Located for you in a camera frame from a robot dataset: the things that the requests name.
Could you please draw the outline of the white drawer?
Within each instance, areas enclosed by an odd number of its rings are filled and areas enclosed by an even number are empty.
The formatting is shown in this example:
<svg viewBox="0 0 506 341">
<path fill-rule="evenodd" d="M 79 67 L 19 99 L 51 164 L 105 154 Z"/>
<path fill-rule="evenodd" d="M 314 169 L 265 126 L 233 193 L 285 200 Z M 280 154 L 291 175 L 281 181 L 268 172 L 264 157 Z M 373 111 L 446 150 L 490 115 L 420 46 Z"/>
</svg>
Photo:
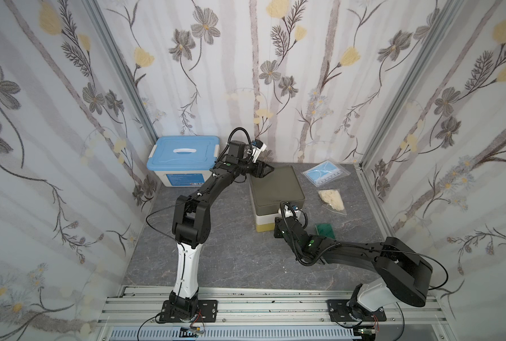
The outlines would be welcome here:
<svg viewBox="0 0 506 341">
<path fill-rule="evenodd" d="M 273 224 L 276 217 L 281 217 L 281 210 L 280 209 L 278 209 L 275 213 L 270 213 L 267 215 L 254 214 L 256 225 Z"/>
</svg>

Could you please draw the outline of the olive green drawer cabinet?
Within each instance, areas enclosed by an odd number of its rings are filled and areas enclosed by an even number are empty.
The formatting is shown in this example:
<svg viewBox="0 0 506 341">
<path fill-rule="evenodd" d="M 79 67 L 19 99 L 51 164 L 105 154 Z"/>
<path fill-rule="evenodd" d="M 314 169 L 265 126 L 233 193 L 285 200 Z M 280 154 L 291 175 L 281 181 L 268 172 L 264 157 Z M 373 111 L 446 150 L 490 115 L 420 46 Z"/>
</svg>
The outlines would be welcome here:
<svg viewBox="0 0 506 341">
<path fill-rule="evenodd" d="M 290 202 L 300 210 L 306 201 L 297 174 L 292 166 L 280 166 L 264 178 L 250 179 L 250 197 L 257 215 L 275 213 L 281 202 Z M 275 224 L 256 225 L 257 232 L 274 230 Z"/>
</svg>

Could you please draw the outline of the green scouring sponge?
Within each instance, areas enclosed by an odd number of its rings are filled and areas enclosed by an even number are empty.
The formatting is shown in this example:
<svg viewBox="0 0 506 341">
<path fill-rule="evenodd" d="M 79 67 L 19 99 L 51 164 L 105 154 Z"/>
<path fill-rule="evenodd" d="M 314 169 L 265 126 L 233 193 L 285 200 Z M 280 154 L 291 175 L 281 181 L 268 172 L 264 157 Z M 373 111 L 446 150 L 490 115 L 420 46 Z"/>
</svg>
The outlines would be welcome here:
<svg viewBox="0 0 506 341">
<path fill-rule="evenodd" d="M 333 227 L 329 223 L 321 223 L 315 225 L 316 234 L 321 237 L 326 237 L 331 240 L 335 240 L 335 233 Z"/>
</svg>

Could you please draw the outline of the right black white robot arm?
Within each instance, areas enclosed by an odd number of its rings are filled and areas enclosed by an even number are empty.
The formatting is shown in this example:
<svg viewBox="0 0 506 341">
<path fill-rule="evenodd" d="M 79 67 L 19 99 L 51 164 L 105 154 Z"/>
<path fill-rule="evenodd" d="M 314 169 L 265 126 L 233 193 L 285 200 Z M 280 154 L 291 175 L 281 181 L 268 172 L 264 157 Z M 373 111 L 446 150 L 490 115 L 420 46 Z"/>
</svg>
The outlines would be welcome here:
<svg viewBox="0 0 506 341">
<path fill-rule="evenodd" d="M 294 217 L 275 219 L 274 237 L 285 240 L 296 260 L 305 267 L 322 261 L 375 272 L 379 278 L 359 284 L 348 301 L 355 319 L 385 305 L 426 305 L 433 267 L 396 237 L 383 242 L 355 243 L 308 234 Z"/>
</svg>

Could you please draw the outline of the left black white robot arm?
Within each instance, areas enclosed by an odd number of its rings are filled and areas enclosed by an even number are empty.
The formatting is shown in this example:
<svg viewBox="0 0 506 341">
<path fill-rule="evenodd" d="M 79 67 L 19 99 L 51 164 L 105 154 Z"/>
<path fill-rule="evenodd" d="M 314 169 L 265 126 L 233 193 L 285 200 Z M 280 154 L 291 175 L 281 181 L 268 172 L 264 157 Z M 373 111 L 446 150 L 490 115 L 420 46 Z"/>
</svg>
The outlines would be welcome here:
<svg viewBox="0 0 506 341">
<path fill-rule="evenodd" d="M 210 234 L 212 204 L 238 177 L 263 178 L 274 170 L 258 160 L 266 149 L 267 145 L 258 139 L 247 144 L 229 141 L 200 189 L 176 200 L 172 233 L 179 258 L 169 305 L 170 311 L 179 318 L 192 319 L 198 309 L 200 251 Z"/>
</svg>

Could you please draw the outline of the bag of cream latex gloves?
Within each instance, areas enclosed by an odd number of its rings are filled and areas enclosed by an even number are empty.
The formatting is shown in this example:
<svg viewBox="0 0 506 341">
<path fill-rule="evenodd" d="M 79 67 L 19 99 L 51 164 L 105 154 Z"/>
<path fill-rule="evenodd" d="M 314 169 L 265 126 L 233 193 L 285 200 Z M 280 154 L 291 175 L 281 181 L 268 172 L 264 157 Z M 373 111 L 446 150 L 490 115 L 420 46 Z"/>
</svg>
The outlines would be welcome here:
<svg viewBox="0 0 506 341">
<path fill-rule="evenodd" d="M 339 215 L 347 214 L 344 202 L 338 190 L 319 190 L 318 196 L 323 202 L 323 208 Z"/>
</svg>

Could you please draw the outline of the blue lidded storage box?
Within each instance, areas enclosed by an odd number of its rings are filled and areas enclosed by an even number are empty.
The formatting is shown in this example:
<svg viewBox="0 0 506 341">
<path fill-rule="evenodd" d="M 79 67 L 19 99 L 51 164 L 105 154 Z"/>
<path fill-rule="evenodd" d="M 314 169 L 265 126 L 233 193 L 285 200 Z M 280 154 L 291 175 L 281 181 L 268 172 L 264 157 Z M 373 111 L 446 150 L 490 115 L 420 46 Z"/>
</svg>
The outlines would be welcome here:
<svg viewBox="0 0 506 341">
<path fill-rule="evenodd" d="M 200 187 L 211 176 L 220 152 L 217 136 L 162 136 L 147 161 L 166 187 Z"/>
</svg>

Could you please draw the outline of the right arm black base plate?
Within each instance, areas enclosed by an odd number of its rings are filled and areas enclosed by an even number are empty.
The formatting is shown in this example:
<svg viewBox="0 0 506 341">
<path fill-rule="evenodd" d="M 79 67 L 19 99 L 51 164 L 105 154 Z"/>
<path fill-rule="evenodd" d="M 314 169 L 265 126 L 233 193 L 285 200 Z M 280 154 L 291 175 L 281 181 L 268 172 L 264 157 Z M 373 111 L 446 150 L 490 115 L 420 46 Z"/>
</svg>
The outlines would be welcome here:
<svg viewBox="0 0 506 341">
<path fill-rule="evenodd" d="M 358 303 L 349 303 L 347 299 L 330 299 L 326 301 L 332 322 L 339 323 L 373 323 L 385 322 L 386 314 L 382 308 L 368 311 Z"/>
</svg>

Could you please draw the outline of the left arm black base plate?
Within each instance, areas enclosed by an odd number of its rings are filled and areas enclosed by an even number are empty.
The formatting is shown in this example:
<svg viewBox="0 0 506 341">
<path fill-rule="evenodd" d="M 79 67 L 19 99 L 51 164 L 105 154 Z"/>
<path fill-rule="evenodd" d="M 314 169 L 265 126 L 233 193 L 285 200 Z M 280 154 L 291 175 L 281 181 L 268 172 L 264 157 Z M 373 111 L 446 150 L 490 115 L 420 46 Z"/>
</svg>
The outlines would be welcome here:
<svg viewBox="0 0 506 341">
<path fill-rule="evenodd" d="M 160 314 L 156 317 L 158 323 L 192 323 L 204 322 L 214 323 L 216 322 L 218 314 L 218 301 L 217 300 L 200 300 L 196 308 L 192 309 L 192 312 L 180 312 L 177 308 L 170 303 L 165 301 L 163 303 Z"/>
</svg>

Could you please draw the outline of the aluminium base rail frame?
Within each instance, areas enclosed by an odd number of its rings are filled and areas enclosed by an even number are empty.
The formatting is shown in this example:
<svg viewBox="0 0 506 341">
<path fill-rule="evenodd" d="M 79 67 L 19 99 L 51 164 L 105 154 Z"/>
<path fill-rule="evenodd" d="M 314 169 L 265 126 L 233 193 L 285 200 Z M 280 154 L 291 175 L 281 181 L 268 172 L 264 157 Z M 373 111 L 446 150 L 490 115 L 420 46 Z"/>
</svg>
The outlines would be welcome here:
<svg viewBox="0 0 506 341">
<path fill-rule="evenodd" d="M 106 340 L 115 327 L 179 326 L 152 320 L 169 298 L 170 286 L 124 286 L 115 298 L 107 298 L 98 318 L 94 340 Z M 335 325 L 352 330 L 352 323 L 332 322 L 327 300 L 348 299 L 351 291 L 305 291 L 253 288 L 201 288 L 201 300 L 217 300 L 216 322 L 197 322 L 201 334 L 208 326 Z M 375 340 L 456 340 L 449 319 L 438 300 L 429 297 L 423 308 L 404 303 L 382 307 L 385 322 L 362 323 L 359 331 Z"/>
</svg>

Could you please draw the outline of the aluminium corner frame post right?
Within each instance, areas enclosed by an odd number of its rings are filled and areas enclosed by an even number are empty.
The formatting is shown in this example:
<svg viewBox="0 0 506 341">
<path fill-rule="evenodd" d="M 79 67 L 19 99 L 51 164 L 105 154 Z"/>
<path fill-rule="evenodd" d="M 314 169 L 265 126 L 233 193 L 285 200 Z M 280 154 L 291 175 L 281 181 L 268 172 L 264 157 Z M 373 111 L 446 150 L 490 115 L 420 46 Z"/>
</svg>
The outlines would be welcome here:
<svg viewBox="0 0 506 341">
<path fill-rule="evenodd" d="M 455 17 L 459 14 L 464 1 L 447 1 L 441 9 L 440 14 L 432 25 L 429 35 L 426 37 L 425 43 L 422 45 L 419 54 L 411 64 L 406 77 L 400 84 L 396 95 L 393 97 L 390 105 L 382 116 L 381 122 L 377 125 L 377 129 L 369 140 L 369 144 L 365 150 L 361 163 L 358 163 L 359 169 L 365 170 L 369 163 L 375 157 L 375 152 L 382 143 L 384 136 L 393 125 L 396 115 L 400 112 L 404 101 L 413 91 L 420 77 L 425 72 L 430 60 L 434 57 L 439 45 L 442 43 L 444 36 L 450 29 Z"/>
</svg>

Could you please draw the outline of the aluminium corner frame post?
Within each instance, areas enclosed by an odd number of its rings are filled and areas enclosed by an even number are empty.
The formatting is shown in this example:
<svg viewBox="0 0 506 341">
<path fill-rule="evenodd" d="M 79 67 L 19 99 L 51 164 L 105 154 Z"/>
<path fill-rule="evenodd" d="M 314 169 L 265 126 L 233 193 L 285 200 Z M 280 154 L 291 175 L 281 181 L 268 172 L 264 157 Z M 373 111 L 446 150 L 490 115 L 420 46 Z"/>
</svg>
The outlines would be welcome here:
<svg viewBox="0 0 506 341">
<path fill-rule="evenodd" d="M 153 124 L 149 119 L 145 106 L 142 104 L 139 92 L 134 80 L 132 79 L 132 73 L 128 70 L 125 59 L 118 48 L 118 44 L 116 44 L 100 6 L 97 1 L 91 0 L 83 0 L 82 4 L 85 7 L 91 23 L 102 42 L 105 52 L 110 58 L 114 71 L 117 73 L 120 82 L 124 86 L 125 91 L 132 102 L 132 106 L 138 116 L 143 130 L 147 133 L 150 142 L 154 144 L 157 141 L 158 136 L 156 135 Z"/>
<path fill-rule="evenodd" d="M 404 101 L 413 91 L 420 77 L 425 72 L 430 60 L 434 57 L 439 45 L 442 43 L 444 36 L 450 29 L 455 17 L 459 14 L 464 1 L 447 1 L 441 9 L 440 14 L 432 25 L 429 35 L 426 37 L 425 43 L 422 45 L 419 54 L 411 64 L 406 77 L 400 84 L 396 95 L 393 97 L 390 105 L 382 116 L 381 122 L 377 125 L 377 129 L 369 140 L 369 144 L 365 150 L 361 163 L 358 163 L 359 169 L 365 170 L 369 163 L 375 157 L 375 152 L 382 143 L 384 136 L 393 125 L 396 115 L 400 112 Z"/>
</svg>

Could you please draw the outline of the aluminium corner frame post left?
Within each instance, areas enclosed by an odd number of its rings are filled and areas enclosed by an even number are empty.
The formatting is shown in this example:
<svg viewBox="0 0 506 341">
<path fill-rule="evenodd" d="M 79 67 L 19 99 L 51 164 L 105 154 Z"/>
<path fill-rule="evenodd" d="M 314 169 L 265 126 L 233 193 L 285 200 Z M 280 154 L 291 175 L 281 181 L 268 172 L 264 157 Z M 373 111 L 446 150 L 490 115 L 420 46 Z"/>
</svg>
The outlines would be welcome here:
<svg viewBox="0 0 506 341">
<path fill-rule="evenodd" d="M 132 106 L 138 116 L 143 130 L 147 133 L 150 142 L 154 144 L 157 141 L 158 136 L 156 135 L 153 124 L 149 119 L 145 106 L 142 104 L 139 92 L 134 80 L 132 79 L 132 73 L 128 70 L 125 59 L 118 48 L 118 44 L 116 44 L 100 6 L 97 1 L 91 0 L 83 0 L 82 4 L 85 7 L 91 23 L 102 42 L 105 52 L 110 58 L 114 71 L 117 73 L 120 82 L 124 86 L 125 91 L 132 102 Z"/>
</svg>

